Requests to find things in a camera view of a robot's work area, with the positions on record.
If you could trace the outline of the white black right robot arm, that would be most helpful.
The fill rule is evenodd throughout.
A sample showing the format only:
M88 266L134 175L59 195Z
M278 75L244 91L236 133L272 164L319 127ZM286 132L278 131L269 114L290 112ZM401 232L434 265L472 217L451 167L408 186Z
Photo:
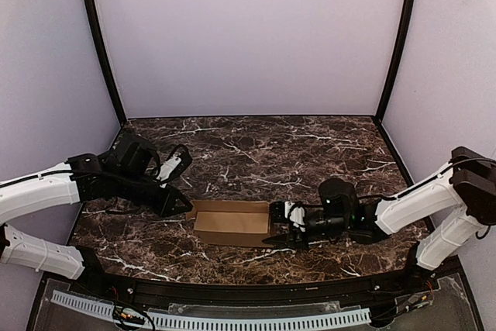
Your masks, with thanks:
M451 213L413 250L413 264L434 271L484 227L495 224L495 162L457 147L449 162L424 180L391 196L357 195L340 178L324 180L320 204L273 202L270 218L285 224L285 234L263 239L273 247L307 249L314 240L347 235L367 245L386 240L402 228L444 209Z

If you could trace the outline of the brown cardboard box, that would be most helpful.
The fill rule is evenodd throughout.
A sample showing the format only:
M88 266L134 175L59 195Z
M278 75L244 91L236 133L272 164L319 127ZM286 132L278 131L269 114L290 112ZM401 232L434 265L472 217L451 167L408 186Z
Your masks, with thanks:
M268 202L194 200L186 220L204 243L226 247L265 248L274 233Z

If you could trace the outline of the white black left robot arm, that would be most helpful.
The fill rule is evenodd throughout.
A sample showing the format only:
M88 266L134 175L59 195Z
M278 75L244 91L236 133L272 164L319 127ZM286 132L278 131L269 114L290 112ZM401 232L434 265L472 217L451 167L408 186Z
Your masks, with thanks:
M44 209L97 199L123 199L145 206L159 217L192 210L171 182L191 165L189 149L179 144L166 160L147 139L123 134L104 153L83 153L52 168L1 184L1 262L77 280L102 269L87 247L63 246L30 236L11 225L13 219Z

